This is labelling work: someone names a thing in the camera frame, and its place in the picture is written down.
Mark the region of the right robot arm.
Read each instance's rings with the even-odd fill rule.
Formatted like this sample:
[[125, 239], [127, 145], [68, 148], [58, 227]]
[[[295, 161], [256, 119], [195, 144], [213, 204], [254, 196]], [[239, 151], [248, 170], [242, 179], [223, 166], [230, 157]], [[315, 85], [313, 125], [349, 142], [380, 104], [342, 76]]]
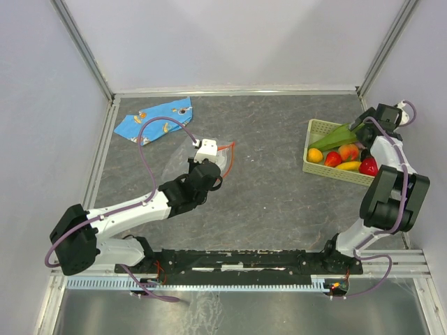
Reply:
[[396, 105], [378, 104], [363, 112], [349, 128], [376, 161], [378, 172], [361, 202], [359, 218], [336, 234], [321, 254], [321, 266], [330, 273], [352, 268], [362, 261], [361, 252], [377, 240], [414, 226], [430, 187], [428, 177], [409, 164], [397, 129], [408, 126], [416, 113], [403, 100]]

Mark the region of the red strawberry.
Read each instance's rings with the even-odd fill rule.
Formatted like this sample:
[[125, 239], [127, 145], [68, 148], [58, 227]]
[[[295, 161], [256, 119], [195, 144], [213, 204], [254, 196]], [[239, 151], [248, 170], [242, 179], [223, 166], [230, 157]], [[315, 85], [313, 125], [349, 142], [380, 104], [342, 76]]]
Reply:
[[337, 151], [331, 151], [327, 154], [324, 166], [335, 168], [337, 165], [343, 163], [342, 157]]

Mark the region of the green leaf vegetable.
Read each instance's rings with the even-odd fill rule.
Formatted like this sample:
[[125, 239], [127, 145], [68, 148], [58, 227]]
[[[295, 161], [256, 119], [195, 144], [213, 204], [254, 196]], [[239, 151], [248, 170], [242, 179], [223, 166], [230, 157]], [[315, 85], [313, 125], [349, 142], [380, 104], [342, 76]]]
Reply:
[[362, 127], [363, 124], [356, 126], [353, 130], [351, 130], [348, 124], [342, 124], [325, 137], [310, 144], [308, 148], [318, 149], [319, 151], [327, 151], [345, 144], [353, 144], [358, 141], [356, 133]]

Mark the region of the small orange mango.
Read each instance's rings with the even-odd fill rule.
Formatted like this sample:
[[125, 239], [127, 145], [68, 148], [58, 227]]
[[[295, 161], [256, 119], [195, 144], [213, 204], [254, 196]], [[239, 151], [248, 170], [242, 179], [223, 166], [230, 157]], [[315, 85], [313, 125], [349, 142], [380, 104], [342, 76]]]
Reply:
[[307, 150], [307, 161], [318, 164], [323, 160], [323, 154], [320, 150], [311, 148]]

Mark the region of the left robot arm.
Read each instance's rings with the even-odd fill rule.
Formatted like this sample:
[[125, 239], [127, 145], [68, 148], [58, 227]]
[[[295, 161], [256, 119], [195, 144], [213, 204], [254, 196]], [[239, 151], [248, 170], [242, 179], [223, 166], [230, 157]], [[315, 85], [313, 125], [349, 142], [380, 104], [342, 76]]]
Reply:
[[154, 266], [154, 253], [142, 237], [118, 239], [117, 234], [152, 221], [185, 214], [202, 205], [208, 193], [220, 189], [221, 159], [188, 160], [189, 170], [159, 186], [153, 193], [100, 209], [70, 206], [50, 233], [52, 246], [45, 258], [49, 268], [59, 267], [66, 276], [90, 267], [126, 265], [140, 272]]

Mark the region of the clear zip top bag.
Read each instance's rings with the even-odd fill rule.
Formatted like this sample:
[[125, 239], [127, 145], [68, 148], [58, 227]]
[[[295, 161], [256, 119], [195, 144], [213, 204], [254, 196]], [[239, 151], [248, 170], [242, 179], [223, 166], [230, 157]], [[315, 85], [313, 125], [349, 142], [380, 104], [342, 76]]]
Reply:
[[221, 177], [225, 178], [234, 161], [235, 142], [199, 137], [193, 142], [189, 137], [174, 151], [163, 170], [161, 181], [171, 181], [180, 175], [190, 173], [200, 163], [209, 161], [217, 165]]

